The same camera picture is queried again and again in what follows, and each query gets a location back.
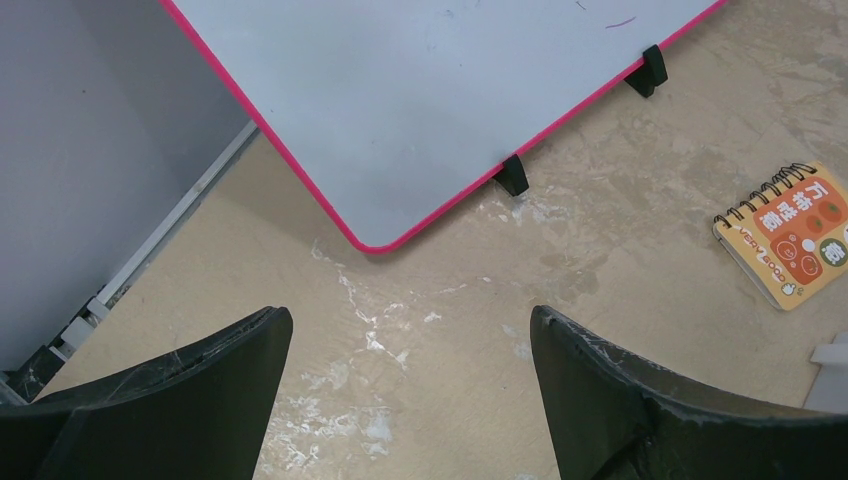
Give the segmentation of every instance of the metal spiral binding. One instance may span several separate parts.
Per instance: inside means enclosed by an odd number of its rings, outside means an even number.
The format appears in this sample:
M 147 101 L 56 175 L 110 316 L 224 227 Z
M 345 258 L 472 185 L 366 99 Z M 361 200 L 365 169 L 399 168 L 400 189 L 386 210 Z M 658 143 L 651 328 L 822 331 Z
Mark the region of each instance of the metal spiral binding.
M 741 202 L 739 202 L 739 208 L 748 207 L 748 209 L 751 210 L 751 213 L 756 212 L 757 207 L 749 200 L 757 198 L 761 202 L 763 202 L 763 205 L 768 205 L 769 203 L 771 203 L 771 201 L 766 195 L 767 191 L 771 190 L 771 192 L 774 193 L 776 197 L 779 197 L 783 195 L 783 191 L 780 190 L 780 186 L 778 186 L 778 184 L 782 185 L 783 187 L 786 187 L 784 189 L 784 191 L 786 191 L 792 188 L 792 186 L 794 185 L 792 183 L 793 180 L 797 180 L 800 182 L 801 180 L 807 178 L 804 176 L 805 172 L 813 174 L 817 171 L 818 169 L 816 169 L 815 167 L 811 167 L 806 163 L 793 163 L 788 167 L 783 167 L 780 169 L 779 172 L 777 172 L 773 177 L 771 177 L 770 182 L 764 182 L 762 185 L 760 185 L 759 190 L 754 190 L 753 192 L 751 192 L 751 194 L 748 196 L 748 200 L 742 200 Z M 727 212 L 724 215 L 716 215 L 713 218 L 713 222 L 722 222 L 724 223 L 725 228 L 733 228 L 733 225 L 730 223 L 729 220 L 727 220 L 727 217 L 730 215 L 733 215 L 738 220 L 745 219 L 745 216 L 742 215 L 742 213 L 736 207 L 730 207 L 727 209 Z

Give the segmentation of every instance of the white board surface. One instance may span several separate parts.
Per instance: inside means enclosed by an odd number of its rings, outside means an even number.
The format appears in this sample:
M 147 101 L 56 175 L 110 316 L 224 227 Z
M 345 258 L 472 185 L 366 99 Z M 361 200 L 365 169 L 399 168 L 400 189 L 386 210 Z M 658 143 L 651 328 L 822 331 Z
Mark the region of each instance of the white board surface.
M 716 0 L 164 3 L 351 242 L 376 252 Z

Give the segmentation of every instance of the pink whiteboard frame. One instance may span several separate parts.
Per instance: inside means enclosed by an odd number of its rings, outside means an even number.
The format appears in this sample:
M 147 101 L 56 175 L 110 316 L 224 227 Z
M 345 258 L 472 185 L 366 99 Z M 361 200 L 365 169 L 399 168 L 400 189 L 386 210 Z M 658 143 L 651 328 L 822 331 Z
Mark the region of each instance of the pink whiteboard frame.
M 683 28 L 681 28 L 680 30 L 675 32 L 672 36 L 667 38 L 662 43 L 660 43 L 659 44 L 660 49 L 665 50 L 669 45 L 671 45 L 677 39 L 679 39 L 681 36 L 686 34 L 689 30 L 691 30 L 696 25 L 698 25 L 699 23 L 704 21 L 707 17 L 709 17 L 710 15 L 715 13 L 719 8 L 721 8 L 722 5 L 727 3 L 727 1 L 728 0 L 717 0 L 716 3 L 714 3 L 711 7 L 704 10 L 700 15 L 698 15 L 697 17 L 692 19 L 689 23 L 684 25 Z M 280 139 L 280 137 L 277 136 L 276 132 L 274 132 L 274 130 L 271 129 L 271 126 L 268 125 L 268 122 L 265 121 L 265 119 L 259 113 L 259 110 L 257 110 L 256 107 L 253 105 L 253 103 L 250 101 L 250 99 L 247 98 L 247 96 L 244 94 L 242 89 L 238 86 L 238 84 L 235 82 L 235 80 L 233 80 L 233 77 L 230 75 L 230 73 L 227 71 L 227 69 L 224 68 L 224 66 L 221 64 L 221 62 L 218 60 L 218 58 L 215 56 L 215 54 L 212 52 L 212 50 L 209 48 L 209 46 L 206 45 L 206 42 L 204 42 L 203 39 L 200 38 L 200 35 L 197 33 L 197 31 L 191 25 L 189 20 L 185 17 L 185 15 L 183 15 L 183 13 L 180 11 L 180 9 L 177 8 L 177 6 L 174 4 L 173 0 L 160 0 L 160 3 L 165 7 L 165 10 L 167 10 L 168 13 L 171 14 L 171 16 L 176 21 L 177 25 L 179 25 L 179 27 L 183 30 L 183 32 L 186 34 L 186 36 L 188 36 L 188 38 L 192 41 L 194 46 L 206 58 L 206 61 L 209 62 L 209 64 L 212 66 L 212 69 L 215 70 L 215 72 L 221 77 L 221 80 L 223 80 L 223 82 L 227 86 L 227 88 L 230 89 L 230 91 L 233 93 L 233 95 L 236 97 L 236 99 L 241 103 L 242 107 L 247 111 L 247 113 L 253 118 L 253 120 L 256 122 L 256 124 L 259 126 L 259 128 L 262 130 L 262 133 L 264 133 L 265 136 L 268 137 L 268 140 L 271 142 L 271 144 L 274 145 L 274 147 L 277 149 L 277 151 L 280 152 L 280 155 L 282 155 L 283 159 L 286 161 L 286 163 L 289 165 L 289 167 L 291 167 L 291 169 L 294 171 L 295 175 L 297 175 L 297 177 L 300 179 L 300 181 L 303 182 L 303 184 L 310 191 L 310 193 L 312 193 L 312 195 L 315 197 L 315 199 L 318 201 L 318 203 L 321 205 L 321 207 L 327 212 L 327 214 L 330 216 L 330 218 L 333 219 L 333 222 L 335 222 L 336 226 L 339 228 L 339 230 L 341 230 L 342 234 L 344 234 L 344 236 L 348 239 L 348 241 L 354 247 L 356 247 L 356 249 L 358 249 L 358 250 L 360 250 L 364 253 L 384 254 L 384 253 L 389 253 L 389 252 L 397 249 L 398 247 L 400 247 L 401 245 L 406 243 L 407 240 L 409 240 L 410 238 L 415 236 L 418 232 L 423 230 L 427 225 L 432 223 L 435 219 L 437 219 L 442 214 L 444 214 L 446 211 L 448 211 L 450 208 L 452 208 L 454 205 L 459 203 L 463 198 L 468 196 L 471 192 L 473 192 L 478 187 L 480 187 L 482 184 L 486 183 L 489 179 L 494 177 L 495 174 L 497 174 L 503 168 L 502 165 L 498 165 L 495 168 L 493 168 L 493 169 L 489 170 L 488 172 L 486 172 L 485 174 L 483 174 L 483 176 L 480 177 L 480 179 L 478 179 L 476 182 L 472 183 L 471 185 L 469 185 L 468 187 L 466 187 L 465 189 L 460 191 L 453 198 L 451 198 L 450 200 L 445 202 L 441 207 L 437 208 L 430 215 L 427 215 L 427 217 L 425 217 L 424 220 L 422 220 L 417 225 L 412 227 L 408 232 L 401 235 L 398 239 L 396 239 L 392 243 L 390 243 L 388 245 L 376 246 L 376 247 L 371 246 L 371 245 L 365 245 L 364 243 L 362 243 L 356 237 L 356 235 L 354 235 L 354 233 L 353 233 L 353 231 L 351 231 L 350 227 L 348 227 L 347 224 L 345 224 L 344 220 L 342 220 L 342 218 L 336 212 L 335 208 L 333 208 L 333 206 L 330 204 L 330 202 L 327 200 L 327 198 L 324 196 L 324 194 L 321 193 L 321 190 L 318 189 L 318 187 L 315 185 L 315 182 L 313 182 L 312 179 L 309 178 L 309 175 L 306 174 L 306 171 L 303 169 L 303 167 L 300 166 L 300 164 L 298 163 L 298 161 L 294 157 L 294 155 L 292 155 L 292 153 L 289 151 L 289 149 L 286 147 L 286 145 L 283 143 L 283 141 Z M 593 103 L 595 100 L 597 100 L 598 98 L 603 96 L 605 93 L 607 93 L 612 87 L 618 85 L 619 82 L 624 80 L 625 77 L 627 77 L 628 75 L 633 73 L 633 71 L 635 71 L 637 68 L 642 66 L 642 64 L 643 64 L 643 60 L 640 58 L 633 65 L 629 66 L 626 70 L 624 70 L 623 72 L 618 74 L 615 78 L 613 78 L 612 80 L 607 82 L 604 86 L 602 86 L 600 89 L 598 89 L 598 91 L 596 91 L 595 93 L 590 95 L 588 98 L 586 98 L 585 100 L 583 100 L 582 102 L 577 104 L 576 107 L 574 107 L 571 110 L 569 110 L 568 112 L 566 112 L 565 115 L 563 115 L 557 121 L 555 121 L 550 126 L 548 126 L 548 128 L 542 130 L 541 132 L 539 132 L 538 135 L 531 138 L 527 143 L 525 143 L 524 145 L 519 147 L 515 151 L 515 153 L 518 154 L 518 155 L 522 155 L 525 152 L 527 152 L 528 150 L 530 150 L 531 148 L 533 148 L 542 139 L 544 139 L 545 137 L 547 137 L 548 135 L 553 133 L 557 128 L 559 128 L 565 122 L 571 120 L 572 117 L 574 117 L 575 115 L 580 113 L 584 108 L 586 108 L 591 103 Z

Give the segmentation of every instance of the marker mark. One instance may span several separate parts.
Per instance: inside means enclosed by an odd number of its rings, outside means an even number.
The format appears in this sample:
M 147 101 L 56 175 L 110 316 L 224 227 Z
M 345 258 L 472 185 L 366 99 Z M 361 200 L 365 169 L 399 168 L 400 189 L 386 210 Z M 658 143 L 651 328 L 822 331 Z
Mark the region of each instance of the marker mark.
M 623 22 L 621 22 L 621 23 L 616 23 L 615 25 L 607 25 L 607 26 L 606 26 L 606 28 L 608 28 L 608 29 L 609 29 L 609 28 L 617 28 L 617 27 L 621 27 L 621 26 L 627 25 L 628 23 L 632 22 L 633 20 L 636 20 L 636 17 L 633 17 L 633 18 L 631 18 L 631 19 L 629 19 L 629 20 L 625 20 L 625 21 L 623 21 Z

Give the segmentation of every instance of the notebook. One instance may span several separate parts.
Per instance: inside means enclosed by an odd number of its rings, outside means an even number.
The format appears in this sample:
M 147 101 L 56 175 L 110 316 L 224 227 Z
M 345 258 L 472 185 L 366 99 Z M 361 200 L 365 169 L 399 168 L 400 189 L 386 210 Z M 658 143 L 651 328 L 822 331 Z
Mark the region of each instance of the notebook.
M 775 308 L 792 310 L 848 267 L 848 195 L 819 162 L 783 167 L 713 233 Z

